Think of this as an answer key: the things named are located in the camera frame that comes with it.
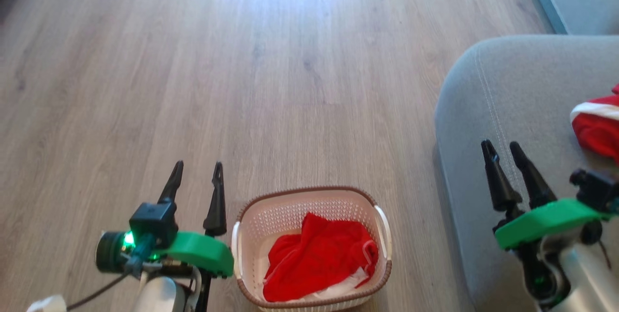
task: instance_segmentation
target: plastic basket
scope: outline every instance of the plastic basket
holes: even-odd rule
[[[267,254],[280,235],[300,233],[308,211],[329,220],[364,224],[378,245],[379,260],[374,275],[354,292],[338,298],[265,301],[262,289],[269,267]],[[249,301],[266,312],[331,312],[361,305],[387,283],[391,274],[391,250],[391,230],[384,212],[370,195],[353,187],[312,187],[257,197],[241,210],[232,230],[238,286]]]

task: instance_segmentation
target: red cloth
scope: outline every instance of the red cloth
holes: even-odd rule
[[[363,268],[368,278],[378,248],[358,222],[329,221],[308,213],[300,235],[284,235],[269,252],[263,294],[267,301],[288,301],[326,289]]]
[[[577,105],[570,115],[579,144],[619,164],[619,85],[613,96]]]

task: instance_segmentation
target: white stripe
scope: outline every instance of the white stripe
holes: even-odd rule
[[[602,118],[619,120],[619,106],[611,104],[598,104],[598,103],[582,103],[577,105],[570,113],[570,122],[574,122],[574,119],[578,114],[592,114],[600,116]]]

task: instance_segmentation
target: laundry basket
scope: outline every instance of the laundry basket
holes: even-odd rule
[[[362,223],[376,242],[379,259],[372,278],[350,294],[338,298],[268,302],[263,279],[269,268],[268,252],[281,235],[300,233],[308,212],[328,220]],[[232,230],[234,271],[241,292],[266,312],[331,312],[361,305],[380,290],[391,274],[391,230],[374,199],[353,187],[311,187],[270,193],[250,201]]]

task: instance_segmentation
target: green plastic bracket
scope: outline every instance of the green plastic bracket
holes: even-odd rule
[[[224,242],[199,233],[179,231],[172,246],[164,250],[154,250],[153,254],[166,254],[218,276],[234,275],[234,257],[230,248]]]
[[[495,232],[503,250],[582,226],[593,220],[608,221],[612,214],[599,213],[575,199],[560,199],[535,208]]]

